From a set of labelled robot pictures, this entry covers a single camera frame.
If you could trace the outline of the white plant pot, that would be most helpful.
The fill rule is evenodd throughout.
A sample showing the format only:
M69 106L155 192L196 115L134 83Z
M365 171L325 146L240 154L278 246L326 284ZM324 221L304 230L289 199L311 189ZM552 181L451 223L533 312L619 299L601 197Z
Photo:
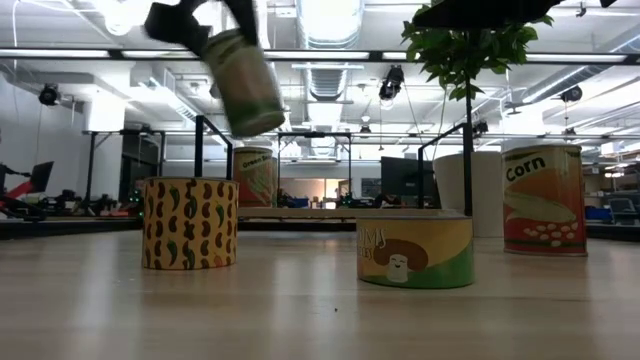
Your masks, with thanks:
M434 172L443 209L465 208L463 155L437 158ZM503 238L502 162L499 152L471 156L473 230L476 238Z

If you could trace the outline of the tall oranges can green label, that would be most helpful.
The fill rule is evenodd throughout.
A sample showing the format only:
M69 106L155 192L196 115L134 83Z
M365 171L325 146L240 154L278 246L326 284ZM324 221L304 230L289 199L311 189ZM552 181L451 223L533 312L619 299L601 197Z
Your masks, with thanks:
M234 137L258 136L285 122L279 86L260 46L236 29L226 30L208 39L202 60L211 70Z

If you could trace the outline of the distant black gantry frame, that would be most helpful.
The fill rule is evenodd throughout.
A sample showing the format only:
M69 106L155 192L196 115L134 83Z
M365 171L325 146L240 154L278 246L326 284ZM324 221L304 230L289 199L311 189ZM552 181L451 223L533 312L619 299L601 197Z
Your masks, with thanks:
M276 183L276 208L282 208L283 191L281 187L281 153L288 147L288 143L282 144L283 138L289 138L295 140L298 137L305 139L324 139L333 138L335 143L338 144L348 154L347 158L347 193L352 192L352 144L354 135L351 132L324 132L324 131L291 131L291 132L278 132L277 133L277 183Z

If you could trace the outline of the green leafy plant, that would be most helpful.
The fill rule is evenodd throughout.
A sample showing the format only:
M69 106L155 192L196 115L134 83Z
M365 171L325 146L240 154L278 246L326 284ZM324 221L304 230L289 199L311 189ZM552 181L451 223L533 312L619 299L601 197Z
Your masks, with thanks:
M551 27L553 23L548 13L480 30L429 28L412 19L403 23L401 37L408 44L406 59L419 63L428 79L436 79L451 100L474 100L481 89L473 81L482 70L502 75L513 65L524 64L528 45L538 39L535 26Z

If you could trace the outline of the black overhead gantry bar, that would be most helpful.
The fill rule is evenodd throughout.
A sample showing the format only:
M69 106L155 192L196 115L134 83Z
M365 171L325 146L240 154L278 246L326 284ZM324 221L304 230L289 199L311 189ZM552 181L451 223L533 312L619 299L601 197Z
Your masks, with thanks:
M265 58L272 62L408 63L402 51L379 50L276 49L266 50ZM195 61L196 56L182 49L0 47L0 59ZM529 53L527 62L534 65L640 66L640 53Z

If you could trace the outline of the black monitor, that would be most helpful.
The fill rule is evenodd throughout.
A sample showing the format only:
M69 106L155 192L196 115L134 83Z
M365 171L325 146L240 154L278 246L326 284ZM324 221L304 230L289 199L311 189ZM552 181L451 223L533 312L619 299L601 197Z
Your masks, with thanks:
M439 208L440 198L432 163L425 161L423 172L418 169L418 161L414 159L382 157L381 158L381 193L399 200L407 207L418 205L418 179L423 178L423 202L425 208Z

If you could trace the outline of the tall corn can orange label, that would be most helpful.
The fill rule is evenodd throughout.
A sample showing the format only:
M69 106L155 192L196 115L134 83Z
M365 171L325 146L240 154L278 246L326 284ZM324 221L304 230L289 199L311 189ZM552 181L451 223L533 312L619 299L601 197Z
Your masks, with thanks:
M502 154L504 250L587 254L581 147L533 145Z

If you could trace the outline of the short mushroom can yellow green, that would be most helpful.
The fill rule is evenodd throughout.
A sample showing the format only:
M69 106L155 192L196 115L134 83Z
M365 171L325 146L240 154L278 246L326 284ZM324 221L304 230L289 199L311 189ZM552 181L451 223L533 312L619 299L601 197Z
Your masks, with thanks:
M475 281L469 217L364 217L356 228L362 281L412 289L460 288Z

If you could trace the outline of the short bean-pattern yellow can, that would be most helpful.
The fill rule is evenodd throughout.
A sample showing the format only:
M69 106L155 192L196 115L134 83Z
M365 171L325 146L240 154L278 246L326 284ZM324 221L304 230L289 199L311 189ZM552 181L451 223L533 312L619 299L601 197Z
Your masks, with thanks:
M239 184L208 177L145 181L142 260L146 269L192 271L237 261Z

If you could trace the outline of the blue storage bin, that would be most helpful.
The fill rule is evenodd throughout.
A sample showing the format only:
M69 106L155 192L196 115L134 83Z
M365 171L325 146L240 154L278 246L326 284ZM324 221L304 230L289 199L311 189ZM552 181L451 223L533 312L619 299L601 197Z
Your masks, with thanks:
M594 206L585 207L585 218L587 221L599 221L610 223L613 220L609 208L599 208Z

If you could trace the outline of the wooden shelf with black frame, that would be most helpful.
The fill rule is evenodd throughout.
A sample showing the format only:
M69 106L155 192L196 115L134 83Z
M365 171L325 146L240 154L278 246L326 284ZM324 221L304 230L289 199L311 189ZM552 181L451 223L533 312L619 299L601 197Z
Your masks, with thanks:
M226 159L226 180L231 181L233 177L233 144L231 141L216 127L211 123L209 119L207 119L203 115L197 115L195 117L195 158L194 158L194 175L196 177L201 177L203 172L203 139L205 135L205 128L208 128L214 135L218 135L222 141L227 146L227 159ZM445 137L457 132L458 130L463 131L463 135L467 135L471 131L471 125L469 124L458 124L450 130L436 136L429 143L423 144L418 150L418 169L419 172L423 172L423 148L432 145L439 140L444 139ZM339 209L310 209L310 208L272 208L271 210L267 208L258 208L258 207L250 207L245 209L240 209L238 213L239 218L243 219L341 219L344 221L345 219L355 219L363 216L439 216L439 215L451 215L456 212L453 210L434 210L434 209L424 209L420 206L424 205L423 203L423 193L419 191L418 195L418 205L415 209L413 208L382 208L382 209L373 209L373 208L365 208L365 209L356 209L356 208L339 208Z

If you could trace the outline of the black rack frame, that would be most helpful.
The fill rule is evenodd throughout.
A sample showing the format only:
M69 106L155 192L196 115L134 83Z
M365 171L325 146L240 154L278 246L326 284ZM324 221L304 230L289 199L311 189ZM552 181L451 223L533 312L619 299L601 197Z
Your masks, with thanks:
M89 138L82 213L136 216L143 180L163 173L168 133L149 127L82 133Z

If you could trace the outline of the tall green beans can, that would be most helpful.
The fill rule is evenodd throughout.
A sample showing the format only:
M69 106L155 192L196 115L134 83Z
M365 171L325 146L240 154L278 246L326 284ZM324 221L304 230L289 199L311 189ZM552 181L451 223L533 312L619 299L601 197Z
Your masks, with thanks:
M233 154L233 180L239 184L239 206L272 208L276 204L277 169L273 151L239 147Z

